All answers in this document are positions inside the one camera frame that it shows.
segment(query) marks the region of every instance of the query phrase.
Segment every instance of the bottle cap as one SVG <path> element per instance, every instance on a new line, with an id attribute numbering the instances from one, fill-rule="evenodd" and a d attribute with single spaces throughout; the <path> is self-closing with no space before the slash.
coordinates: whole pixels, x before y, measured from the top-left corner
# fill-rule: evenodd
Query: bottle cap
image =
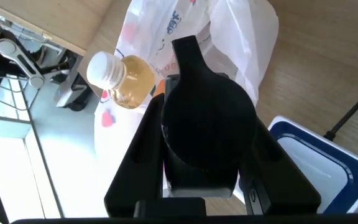
<path id="1" fill-rule="evenodd" d="M 104 90 L 118 86 L 124 74 L 123 62 L 118 57 L 102 51 L 92 57 L 86 69 L 88 81 Z"/>

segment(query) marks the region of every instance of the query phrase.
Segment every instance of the wood surface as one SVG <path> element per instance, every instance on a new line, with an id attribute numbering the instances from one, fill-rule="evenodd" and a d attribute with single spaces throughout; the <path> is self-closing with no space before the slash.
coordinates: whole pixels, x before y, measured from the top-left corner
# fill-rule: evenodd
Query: wood surface
<path id="1" fill-rule="evenodd" d="M 79 68 L 79 72 L 86 76 L 86 66 L 94 53 L 99 50 L 114 52 L 130 0 L 112 1 L 106 8 L 104 19 L 102 6 L 108 5 L 107 0 L 49 1 L 56 4 L 69 2 L 64 3 L 65 10 L 70 7 L 82 10 L 82 13 L 75 14 L 76 22 L 69 18 L 49 22 L 47 16 L 53 15 L 50 10 L 62 9 L 62 6 L 56 5 L 44 8 L 47 9 L 45 12 L 37 12 L 39 15 L 36 17 L 44 20 L 44 23 L 37 25 L 41 30 L 56 35 L 59 33 L 56 30 L 65 29 L 65 32 L 57 35 L 58 38 L 73 43 L 78 49 L 88 49 Z M 75 6 L 76 4 L 70 4 L 72 1 L 79 1 L 81 4 Z M 9 11 L 7 6 L 3 6 L 7 2 L 10 1 L 0 0 L 0 7 L 7 12 L 29 11 L 32 16 L 36 14 L 29 6 Z M 270 65 L 260 86 L 258 115 L 266 125 L 276 115 L 283 115 L 323 135 L 358 100 L 358 0 L 269 2 L 279 17 L 280 31 Z M 86 18 L 84 12 L 88 10 L 85 8 L 91 9 L 90 16 L 96 19 Z M 79 21 L 82 20 L 86 29 L 79 27 L 82 24 Z M 89 33 L 97 30 L 98 21 L 102 22 L 96 35 L 89 38 Z M 99 89 L 94 90 L 98 95 L 101 94 Z M 334 142 L 358 155 L 358 112 L 338 132 Z M 207 199 L 206 203 L 210 215 L 226 213 L 223 210 L 244 213 L 236 198 Z"/>
<path id="2" fill-rule="evenodd" d="M 266 125 L 284 115 L 323 135 L 358 100 L 358 0 L 270 3 L 280 31 L 258 115 Z M 334 142 L 358 155 L 358 112 Z"/>
<path id="3" fill-rule="evenodd" d="M 0 16 L 83 55 L 112 1 L 0 0 Z"/>

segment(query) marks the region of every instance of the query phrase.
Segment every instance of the wooden floor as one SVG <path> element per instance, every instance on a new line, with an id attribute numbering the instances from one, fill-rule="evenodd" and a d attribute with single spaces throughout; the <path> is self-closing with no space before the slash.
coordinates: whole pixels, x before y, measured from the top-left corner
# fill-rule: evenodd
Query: wooden floor
<path id="1" fill-rule="evenodd" d="M 280 31 L 257 112 L 323 135 L 358 100 L 358 0 L 270 0 Z M 358 112 L 336 144 L 358 155 Z M 243 213 L 238 199 L 207 200 L 209 215 Z"/>

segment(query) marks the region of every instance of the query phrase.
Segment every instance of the yellow liquid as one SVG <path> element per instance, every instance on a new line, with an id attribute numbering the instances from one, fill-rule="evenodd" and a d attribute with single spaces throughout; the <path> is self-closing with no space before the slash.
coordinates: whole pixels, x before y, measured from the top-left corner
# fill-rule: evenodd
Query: yellow liquid
<path id="1" fill-rule="evenodd" d="M 122 62 L 126 73 L 122 82 L 110 90 L 110 94 L 118 105 L 134 109 L 143 103 L 154 87 L 154 72 L 143 59 L 133 55 L 124 57 Z"/>

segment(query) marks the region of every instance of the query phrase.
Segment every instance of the white plastic bag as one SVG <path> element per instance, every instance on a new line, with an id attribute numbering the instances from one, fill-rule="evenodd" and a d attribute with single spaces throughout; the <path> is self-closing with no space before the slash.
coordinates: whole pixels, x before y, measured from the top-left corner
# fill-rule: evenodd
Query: white plastic bag
<path id="1" fill-rule="evenodd" d="M 266 0 L 132 0 L 115 55 L 136 55 L 178 73 L 171 41 L 196 35 L 207 65 L 235 80 L 256 105 L 278 34 Z"/>

